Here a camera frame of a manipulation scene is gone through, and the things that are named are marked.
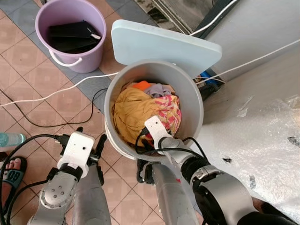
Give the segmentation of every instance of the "gray floor tile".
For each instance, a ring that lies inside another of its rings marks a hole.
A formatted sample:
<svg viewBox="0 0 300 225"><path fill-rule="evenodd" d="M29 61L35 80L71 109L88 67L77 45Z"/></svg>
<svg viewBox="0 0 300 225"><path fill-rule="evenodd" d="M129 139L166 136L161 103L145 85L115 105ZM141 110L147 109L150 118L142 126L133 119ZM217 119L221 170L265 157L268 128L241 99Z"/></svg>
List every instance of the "gray floor tile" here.
<svg viewBox="0 0 300 225"><path fill-rule="evenodd" d="M29 1L21 8L8 14L8 17L26 34L29 35L35 31L35 19L39 7L34 1Z"/></svg>
<svg viewBox="0 0 300 225"><path fill-rule="evenodd" d="M69 69L68 67L63 67L59 64L57 64L52 57L50 57L50 60L70 79L72 80L78 73Z"/></svg>
<svg viewBox="0 0 300 225"><path fill-rule="evenodd" d="M124 20L130 20L138 23L144 23L150 18L133 0L119 8L117 13Z"/></svg>
<svg viewBox="0 0 300 225"><path fill-rule="evenodd" d="M0 0L0 9L6 14L10 14L29 1L30 0Z"/></svg>
<svg viewBox="0 0 300 225"><path fill-rule="evenodd" d="M150 18L149 20L146 21L146 25L158 27L158 25Z"/></svg>
<svg viewBox="0 0 300 225"><path fill-rule="evenodd" d="M117 10L121 8L126 2L130 0L106 0L106 2L114 9Z"/></svg>
<svg viewBox="0 0 300 225"><path fill-rule="evenodd" d="M88 76L98 76L104 75L104 73L97 69L94 72L88 74L78 74L76 77L72 79L73 83L77 83L81 81L83 78ZM84 81L83 83L79 84L77 87L85 94L85 96L91 101L93 99L94 94L102 88L108 88L111 80L108 77L101 77L101 78L93 78ZM99 93L99 97L94 100L94 105L104 113L104 99L105 99L106 91L103 91L103 94Z"/></svg>
<svg viewBox="0 0 300 225"><path fill-rule="evenodd" d="M38 35L36 32L33 32L28 36L30 40L35 43L35 45L49 58L50 53L48 49L45 47L45 45L42 44L42 42L39 40Z"/></svg>

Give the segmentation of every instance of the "water bottle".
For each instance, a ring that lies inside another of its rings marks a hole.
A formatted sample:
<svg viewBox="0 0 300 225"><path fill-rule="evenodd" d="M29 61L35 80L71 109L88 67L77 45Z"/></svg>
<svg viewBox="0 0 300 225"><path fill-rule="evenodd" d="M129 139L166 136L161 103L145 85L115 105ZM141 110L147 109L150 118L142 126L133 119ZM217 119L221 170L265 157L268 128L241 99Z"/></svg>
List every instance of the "water bottle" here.
<svg viewBox="0 0 300 225"><path fill-rule="evenodd" d="M0 147L17 146L26 140L22 134L0 133Z"/></svg>

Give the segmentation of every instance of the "black sandal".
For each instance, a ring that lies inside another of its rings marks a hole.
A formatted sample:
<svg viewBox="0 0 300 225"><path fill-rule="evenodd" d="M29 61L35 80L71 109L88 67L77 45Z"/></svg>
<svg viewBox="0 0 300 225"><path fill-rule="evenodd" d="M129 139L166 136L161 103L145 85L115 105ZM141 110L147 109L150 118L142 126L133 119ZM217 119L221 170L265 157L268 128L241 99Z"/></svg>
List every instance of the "black sandal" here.
<svg viewBox="0 0 300 225"><path fill-rule="evenodd" d="M27 168L27 160L24 157L13 157L11 160L15 160L16 158L19 158L21 160L21 167L19 170L16 169L5 169L4 171L4 177L2 182L9 183L12 187L9 193L9 196L7 200L5 201L4 207L3 207L3 214L5 215L8 211L8 207L10 205L11 200L13 199L15 195L15 191L19 187L21 181L23 180L24 173Z"/></svg>

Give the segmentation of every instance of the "orange cloth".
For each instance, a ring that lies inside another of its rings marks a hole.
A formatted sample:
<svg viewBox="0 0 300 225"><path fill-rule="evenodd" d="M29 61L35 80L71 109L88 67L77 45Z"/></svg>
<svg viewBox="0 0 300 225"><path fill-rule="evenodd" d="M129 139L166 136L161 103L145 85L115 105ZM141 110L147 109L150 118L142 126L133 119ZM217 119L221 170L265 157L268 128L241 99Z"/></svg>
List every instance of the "orange cloth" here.
<svg viewBox="0 0 300 225"><path fill-rule="evenodd" d="M171 135L175 135L181 122L179 98L176 95L151 98L142 90L131 87L118 96L114 105L113 121L121 137L126 142L135 144L136 138L145 127L145 121L154 115L159 117ZM138 146L143 147L141 139Z"/></svg>
<svg viewBox="0 0 300 225"><path fill-rule="evenodd" d="M149 84L147 81L141 81L139 83L136 83L133 88L137 88L140 90L146 90L147 88L151 87L151 84Z"/></svg>

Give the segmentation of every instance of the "toe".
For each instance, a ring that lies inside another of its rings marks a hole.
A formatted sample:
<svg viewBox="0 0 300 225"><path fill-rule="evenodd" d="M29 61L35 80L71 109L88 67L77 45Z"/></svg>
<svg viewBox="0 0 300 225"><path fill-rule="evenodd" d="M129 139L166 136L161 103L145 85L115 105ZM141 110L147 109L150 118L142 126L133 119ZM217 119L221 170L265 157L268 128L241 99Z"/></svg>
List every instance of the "toe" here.
<svg viewBox="0 0 300 225"><path fill-rule="evenodd" d="M9 169L14 168L14 164L15 164L15 161L11 160L10 163L9 163L8 168L9 168Z"/></svg>
<svg viewBox="0 0 300 225"><path fill-rule="evenodd" d="M14 169L19 170L21 168L21 160L19 158L15 159Z"/></svg>

